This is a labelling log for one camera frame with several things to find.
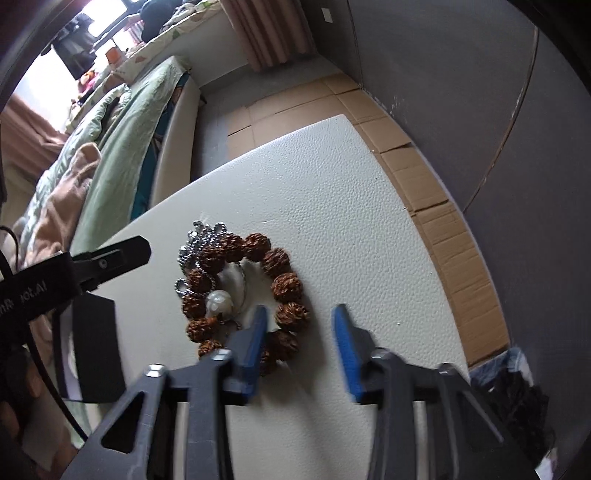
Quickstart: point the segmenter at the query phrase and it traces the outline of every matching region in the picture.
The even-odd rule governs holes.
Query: pink blanket
[[[82,212],[92,177],[100,162],[100,152],[94,143],[82,145],[75,153],[70,167],[47,198],[35,230],[33,248],[27,251],[23,268],[47,257],[67,251]],[[43,362],[51,361],[51,326],[45,315],[31,322],[31,330]]]

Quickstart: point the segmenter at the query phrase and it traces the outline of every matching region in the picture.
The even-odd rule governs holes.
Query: curtain
[[[68,138],[15,94],[0,114],[0,128],[2,160],[35,180],[57,160]]]
[[[220,0],[255,72],[315,52],[297,0]]]

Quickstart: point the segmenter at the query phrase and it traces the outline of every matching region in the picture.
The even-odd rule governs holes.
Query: blue gripper pad
[[[345,380],[349,392],[360,403],[365,393],[361,382],[362,360],[355,345],[354,325],[349,317],[345,304],[341,303],[333,309],[333,329],[336,345],[339,348],[340,361],[343,364]]]

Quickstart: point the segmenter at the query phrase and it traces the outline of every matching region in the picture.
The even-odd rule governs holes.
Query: cardboard floor
[[[509,336],[501,308],[461,214],[406,133],[345,74],[298,85],[232,112],[226,118],[229,160],[341,114],[406,205],[443,284],[468,365],[505,349]]]

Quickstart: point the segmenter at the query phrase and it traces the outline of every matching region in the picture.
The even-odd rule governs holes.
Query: textured white surface
[[[178,248],[195,219],[262,232],[285,248],[315,319],[298,357],[261,382],[247,408],[229,409],[238,479],[366,477],[372,408],[351,403],[330,327],[337,303],[380,346],[408,362],[466,372],[456,326],[424,244],[401,199],[344,116],[253,150],[163,201],[114,237],[144,235],[146,267],[102,286],[116,301],[125,376],[150,363],[191,364],[195,345],[173,291]],[[274,309],[270,282],[245,264],[248,309]]]

